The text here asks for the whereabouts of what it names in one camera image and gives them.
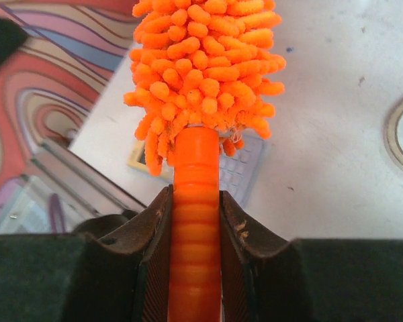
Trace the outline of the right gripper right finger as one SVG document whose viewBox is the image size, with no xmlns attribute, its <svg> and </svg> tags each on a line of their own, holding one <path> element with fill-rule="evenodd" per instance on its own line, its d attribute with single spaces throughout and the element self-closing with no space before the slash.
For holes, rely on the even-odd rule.
<svg viewBox="0 0 403 322">
<path fill-rule="evenodd" d="M 290 241 L 220 194 L 225 321 L 403 321 L 403 239 Z"/>
</svg>

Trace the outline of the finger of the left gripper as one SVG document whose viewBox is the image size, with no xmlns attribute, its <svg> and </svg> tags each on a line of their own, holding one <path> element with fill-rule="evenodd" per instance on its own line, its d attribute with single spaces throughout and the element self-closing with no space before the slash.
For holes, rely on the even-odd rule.
<svg viewBox="0 0 403 322">
<path fill-rule="evenodd" d="M 29 35 L 14 21 L 0 17 L 0 67 L 28 40 Z"/>
</svg>

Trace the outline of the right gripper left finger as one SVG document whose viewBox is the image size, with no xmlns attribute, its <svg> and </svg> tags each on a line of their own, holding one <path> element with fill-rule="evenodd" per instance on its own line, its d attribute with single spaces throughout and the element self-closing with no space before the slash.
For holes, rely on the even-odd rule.
<svg viewBox="0 0 403 322">
<path fill-rule="evenodd" d="M 0 235 L 0 321 L 166 321 L 173 189 L 108 234 Z"/>
</svg>

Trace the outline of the orange microfiber duster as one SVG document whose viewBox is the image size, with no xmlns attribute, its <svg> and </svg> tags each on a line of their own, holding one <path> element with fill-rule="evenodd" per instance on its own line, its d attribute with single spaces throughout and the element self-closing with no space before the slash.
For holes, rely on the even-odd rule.
<svg viewBox="0 0 403 322">
<path fill-rule="evenodd" d="M 139 1 L 132 14 L 140 48 L 130 52 L 129 106 L 144 109 L 134 135 L 148 171 L 174 170 L 168 318 L 220 318 L 219 158 L 244 148 L 241 131 L 271 135 L 266 96 L 284 92 L 269 75 L 281 23 L 273 1 Z"/>
</svg>

